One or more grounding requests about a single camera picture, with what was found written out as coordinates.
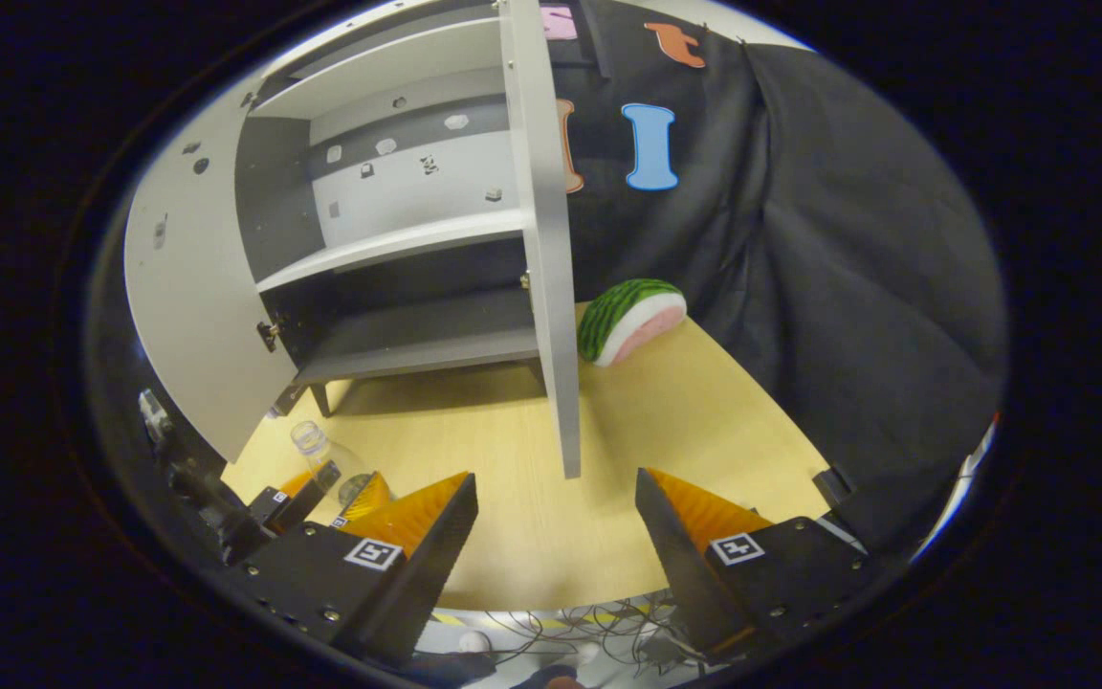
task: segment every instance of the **black fabric backdrop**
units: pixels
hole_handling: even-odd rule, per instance
[[[633,278],[681,288],[692,319],[854,500],[869,488],[901,503],[838,507],[882,545],[953,478],[997,411],[1006,308],[980,215],[930,143],[827,58],[629,4],[595,8],[612,78],[554,69],[557,96],[576,107],[569,144],[585,177],[569,196],[576,300]],[[646,22],[682,26],[705,66],[671,61]],[[674,112],[677,187],[626,183],[628,104]]]

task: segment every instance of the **white sticker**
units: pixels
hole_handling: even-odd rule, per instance
[[[385,540],[365,538],[352,548],[352,552],[346,555],[347,562],[357,563],[359,567],[367,567],[378,571],[385,571],[392,566],[398,553],[402,552],[402,546],[386,543]]]
[[[749,534],[738,534],[713,540],[713,551],[725,562],[725,567],[736,566],[738,562],[747,562],[765,553],[765,550],[756,543]]]

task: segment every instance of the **pink sticker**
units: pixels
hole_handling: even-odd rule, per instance
[[[572,21],[572,10],[569,8],[542,9],[542,33],[548,40],[576,39],[576,22]]]

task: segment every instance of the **black background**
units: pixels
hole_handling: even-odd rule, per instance
[[[953,567],[922,570],[874,632],[761,683],[1102,686],[1102,4],[754,9],[931,137],[996,224],[1015,315],[1005,432],[979,524],[941,548]],[[62,430],[47,333],[98,171],[198,69],[292,11],[0,4],[0,686],[343,685],[302,677],[115,531]]]

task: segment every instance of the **plastic bottle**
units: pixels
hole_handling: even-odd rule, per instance
[[[293,427],[292,441],[309,463],[309,474],[314,478],[317,478],[320,467],[328,461],[334,462],[341,475],[350,476],[368,472],[358,454],[325,437],[323,429],[311,420]],[[323,488],[327,492],[331,489],[329,485],[323,485]]]

